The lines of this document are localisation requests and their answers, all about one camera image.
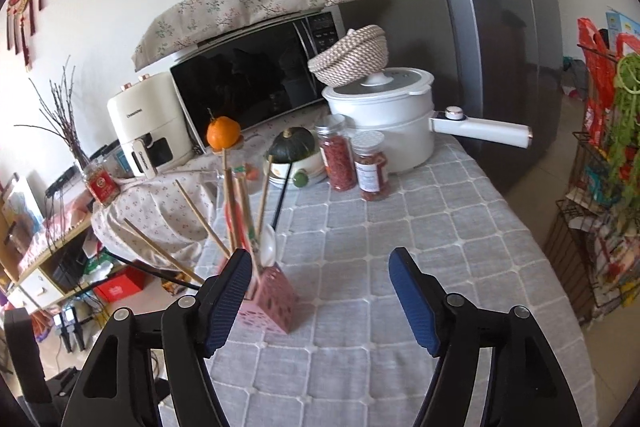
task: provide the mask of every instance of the blue gripper pad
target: blue gripper pad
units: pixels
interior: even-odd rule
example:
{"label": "blue gripper pad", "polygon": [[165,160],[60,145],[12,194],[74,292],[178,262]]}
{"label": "blue gripper pad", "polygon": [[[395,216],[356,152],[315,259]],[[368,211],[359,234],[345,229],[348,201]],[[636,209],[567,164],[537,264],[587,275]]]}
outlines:
{"label": "blue gripper pad", "polygon": [[428,302],[422,285],[418,282],[424,277],[430,276],[420,272],[406,248],[395,248],[391,252],[389,278],[400,299],[404,315],[409,321],[418,344],[425,347],[432,357],[437,357],[440,339],[436,333],[436,314]]}
{"label": "blue gripper pad", "polygon": [[251,275],[250,254],[246,250],[236,250],[207,295],[207,300],[210,295],[214,295],[212,306],[208,310],[201,306],[201,311],[208,315],[209,328],[204,340],[208,357],[213,355],[216,349],[225,345],[244,294],[249,288]]}

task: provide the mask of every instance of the refrigerator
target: refrigerator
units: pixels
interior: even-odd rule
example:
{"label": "refrigerator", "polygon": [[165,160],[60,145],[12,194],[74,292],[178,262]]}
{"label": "refrigerator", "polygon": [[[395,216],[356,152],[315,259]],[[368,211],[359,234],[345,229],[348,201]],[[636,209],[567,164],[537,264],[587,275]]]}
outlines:
{"label": "refrigerator", "polygon": [[461,140],[505,193],[555,140],[562,38],[558,0],[361,0],[340,7],[345,28],[386,31],[389,67],[430,71],[436,108],[529,125],[527,150]]}

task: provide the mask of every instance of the red jar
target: red jar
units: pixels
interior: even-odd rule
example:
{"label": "red jar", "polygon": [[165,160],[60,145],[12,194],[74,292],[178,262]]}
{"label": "red jar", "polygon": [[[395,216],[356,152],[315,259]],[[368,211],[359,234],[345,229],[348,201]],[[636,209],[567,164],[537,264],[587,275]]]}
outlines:
{"label": "red jar", "polygon": [[334,190],[349,190],[356,185],[351,145],[345,134],[346,122],[341,114],[329,114],[316,122],[320,152]]}
{"label": "red jar", "polygon": [[104,168],[100,158],[93,160],[82,170],[82,179],[89,192],[104,206],[110,204],[120,193],[120,188]]}
{"label": "red jar", "polygon": [[385,135],[380,131],[362,131],[353,137],[353,157],[362,199],[383,200],[389,194],[386,155],[382,152]]}

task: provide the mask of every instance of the screw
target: screw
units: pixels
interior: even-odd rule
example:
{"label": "screw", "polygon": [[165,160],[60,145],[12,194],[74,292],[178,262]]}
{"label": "screw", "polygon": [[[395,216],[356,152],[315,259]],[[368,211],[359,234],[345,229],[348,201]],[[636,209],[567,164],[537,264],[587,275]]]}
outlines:
{"label": "screw", "polygon": [[513,314],[519,319],[528,319],[531,313],[524,306],[516,306],[513,309]]}
{"label": "screw", "polygon": [[178,306],[180,306],[180,308],[191,308],[195,303],[195,297],[193,297],[192,295],[185,295],[184,297],[180,297]]}
{"label": "screw", "polygon": [[123,321],[127,317],[129,317],[129,310],[127,310],[126,308],[120,308],[119,310],[116,310],[113,314],[113,318],[116,319],[117,321]]}
{"label": "screw", "polygon": [[465,298],[458,293],[450,293],[447,295],[447,303],[454,308],[460,308],[465,303]]}

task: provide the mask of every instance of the chinese knot decoration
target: chinese knot decoration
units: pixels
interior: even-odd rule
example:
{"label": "chinese knot decoration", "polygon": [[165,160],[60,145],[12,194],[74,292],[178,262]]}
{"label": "chinese knot decoration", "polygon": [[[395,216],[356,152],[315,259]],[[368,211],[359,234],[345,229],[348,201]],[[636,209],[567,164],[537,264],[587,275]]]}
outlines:
{"label": "chinese knot decoration", "polygon": [[[42,10],[42,1],[43,0],[38,0],[38,11]],[[6,8],[6,48],[10,50],[13,45],[16,55],[22,51],[24,55],[24,65],[26,68],[29,68],[29,48],[27,47],[27,40],[24,35],[26,18],[29,20],[29,35],[32,36],[36,32],[33,0],[9,0]]]}

